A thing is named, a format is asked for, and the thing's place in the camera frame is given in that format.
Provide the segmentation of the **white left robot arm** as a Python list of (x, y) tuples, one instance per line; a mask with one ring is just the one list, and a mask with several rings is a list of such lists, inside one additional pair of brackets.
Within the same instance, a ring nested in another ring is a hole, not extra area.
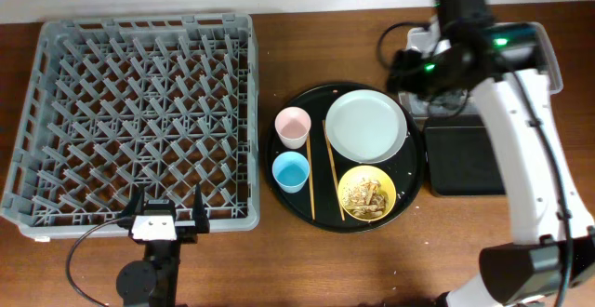
[(210, 232), (210, 222), (199, 189), (192, 197), (192, 219), (177, 226), (171, 200), (147, 200), (138, 187), (118, 215), (118, 226), (144, 246), (141, 260), (128, 263), (118, 274), (116, 290), (125, 306), (172, 307), (176, 304), (180, 251), (195, 244), (199, 234)]

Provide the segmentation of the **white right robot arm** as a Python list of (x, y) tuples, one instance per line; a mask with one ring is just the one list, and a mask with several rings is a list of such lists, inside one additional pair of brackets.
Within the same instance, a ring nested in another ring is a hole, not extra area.
[(412, 22), (409, 40), (386, 63), (389, 91), (433, 102), (463, 90), (492, 143), (509, 201), (513, 240), (488, 247), (480, 271), (443, 293), (439, 306), (537, 306), (594, 275), (594, 219), (566, 163), (550, 109), (561, 78), (544, 28), (499, 23), (486, 0), (434, 0), (435, 18)]

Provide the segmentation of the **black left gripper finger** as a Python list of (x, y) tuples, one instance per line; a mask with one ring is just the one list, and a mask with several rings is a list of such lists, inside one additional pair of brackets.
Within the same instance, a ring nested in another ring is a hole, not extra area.
[(194, 187), (192, 219), (195, 223), (207, 223), (207, 213), (205, 210), (205, 205), (201, 194), (201, 187), (199, 184), (197, 184)]
[(124, 210), (121, 212), (121, 217), (132, 217), (138, 215), (142, 211), (144, 203), (144, 187), (138, 186), (137, 189), (132, 193), (129, 202), (127, 203)]

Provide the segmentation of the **pink plastic cup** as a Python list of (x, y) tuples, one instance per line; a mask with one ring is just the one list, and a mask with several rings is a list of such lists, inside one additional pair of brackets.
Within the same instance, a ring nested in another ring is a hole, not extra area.
[(274, 127), (282, 144), (295, 150), (305, 144), (311, 129), (311, 118), (299, 107), (287, 107), (275, 117)]

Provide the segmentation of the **blue plastic cup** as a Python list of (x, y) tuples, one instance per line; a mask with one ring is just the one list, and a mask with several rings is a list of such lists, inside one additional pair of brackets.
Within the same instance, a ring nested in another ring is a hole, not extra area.
[(310, 171), (308, 159), (298, 152), (281, 153), (274, 159), (271, 168), (276, 183), (289, 194), (296, 194), (303, 188)]

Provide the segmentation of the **yellow bowl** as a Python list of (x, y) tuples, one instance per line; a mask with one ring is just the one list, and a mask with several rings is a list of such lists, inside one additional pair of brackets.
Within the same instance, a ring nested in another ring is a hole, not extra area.
[[(399, 196), (399, 194), (396, 190), (396, 186), (394, 185), (394, 182), (392, 181), (390, 176), (378, 167), (357, 166), (357, 167), (354, 167), (354, 168), (350, 169), (349, 171), (347, 171), (341, 177), (341, 179), (338, 183), (338, 193), (339, 193), (341, 205), (342, 205), (342, 195), (347, 190), (347, 188), (349, 186), (351, 186), (352, 184), (357, 183), (362, 178), (378, 180), (381, 183), (381, 190), (386, 193), (386, 196), (388, 198), (388, 209), (380, 218), (377, 218), (375, 220), (360, 220), (360, 221), (373, 222), (373, 221), (378, 221), (378, 220), (388, 217), (389, 214), (392, 212), (392, 210), (396, 207), (397, 202), (400, 200), (400, 196)], [(354, 218), (345, 209), (344, 209), (344, 211), (349, 216)]]

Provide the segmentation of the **food scraps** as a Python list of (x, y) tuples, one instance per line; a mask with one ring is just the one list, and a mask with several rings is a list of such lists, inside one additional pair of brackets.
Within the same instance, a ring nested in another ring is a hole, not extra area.
[(342, 195), (342, 206), (354, 218), (375, 220), (388, 209), (388, 198), (378, 180), (362, 178)]

